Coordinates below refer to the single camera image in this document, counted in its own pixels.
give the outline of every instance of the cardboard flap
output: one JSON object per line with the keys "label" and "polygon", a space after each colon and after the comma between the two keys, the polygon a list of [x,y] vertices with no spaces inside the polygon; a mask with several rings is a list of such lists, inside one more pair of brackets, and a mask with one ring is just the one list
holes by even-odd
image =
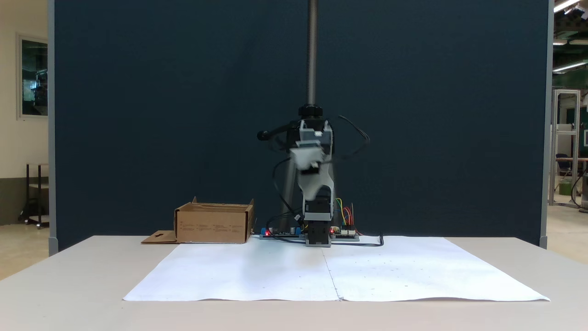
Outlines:
{"label": "cardboard flap", "polygon": [[175,244],[176,233],[173,230],[162,231],[159,230],[156,233],[149,236],[149,238],[143,240],[142,244]]}

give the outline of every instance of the yellow wire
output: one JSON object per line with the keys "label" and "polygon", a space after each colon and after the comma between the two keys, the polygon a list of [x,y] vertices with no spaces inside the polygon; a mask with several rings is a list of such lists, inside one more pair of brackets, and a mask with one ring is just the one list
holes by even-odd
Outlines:
{"label": "yellow wire", "polygon": [[336,198],[335,200],[337,200],[337,202],[339,203],[339,207],[341,207],[341,217],[343,217],[343,225],[347,225],[347,222],[345,222],[345,215],[343,214],[343,200],[341,200],[340,198]]}

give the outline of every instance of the paper seam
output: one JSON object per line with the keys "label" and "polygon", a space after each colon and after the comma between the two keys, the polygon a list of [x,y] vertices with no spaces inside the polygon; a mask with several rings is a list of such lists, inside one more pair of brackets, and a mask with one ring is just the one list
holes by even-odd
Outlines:
{"label": "paper seam", "polygon": [[333,280],[333,275],[330,273],[329,263],[327,263],[327,258],[325,257],[325,251],[323,248],[320,249],[320,252],[323,254],[323,259],[325,260],[325,265],[327,266],[327,271],[329,272],[329,277],[331,278],[331,282],[333,283],[333,288],[335,289],[335,294],[339,301],[342,301],[343,298],[339,296],[339,291],[337,291],[337,286],[335,286],[335,280]]}

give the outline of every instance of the table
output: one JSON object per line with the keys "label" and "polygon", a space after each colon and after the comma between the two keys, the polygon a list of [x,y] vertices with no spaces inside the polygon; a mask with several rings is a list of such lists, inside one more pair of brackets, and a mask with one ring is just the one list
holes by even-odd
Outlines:
{"label": "table", "polygon": [[[342,321],[337,330],[354,331],[588,327],[588,265],[514,238],[447,239],[551,302],[126,302],[122,298],[176,247],[139,244],[144,238],[91,237],[0,281],[0,329],[331,330],[334,317]],[[279,316],[286,321],[279,323]],[[304,327],[310,321],[313,327]]]}

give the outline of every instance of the ceiling light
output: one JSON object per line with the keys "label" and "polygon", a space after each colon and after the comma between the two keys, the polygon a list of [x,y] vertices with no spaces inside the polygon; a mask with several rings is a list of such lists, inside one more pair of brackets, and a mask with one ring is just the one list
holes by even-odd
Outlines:
{"label": "ceiling light", "polygon": [[576,39],[570,41],[570,45],[588,45],[588,40],[586,39]]}
{"label": "ceiling light", "polygon": [[582,60],[580,62],[574,62],[574,63],[570,63],[570,64],[566,64],[566,65],[562,65],[561,67],[557,67],[557,68],[553,68],[553,72],[558,72],[558,71],[564,71],[567,69],[572,69],[572,68],[576,68],[579,67],[581,65],[587,64],[588,60]]}
{"label": "ceiling light", "polygon": [[577,4],[578,2],[580,2],[580,0],[562,0],[555,4],[555,7],[553,7],[553,12],[562,11],[571,5]]}

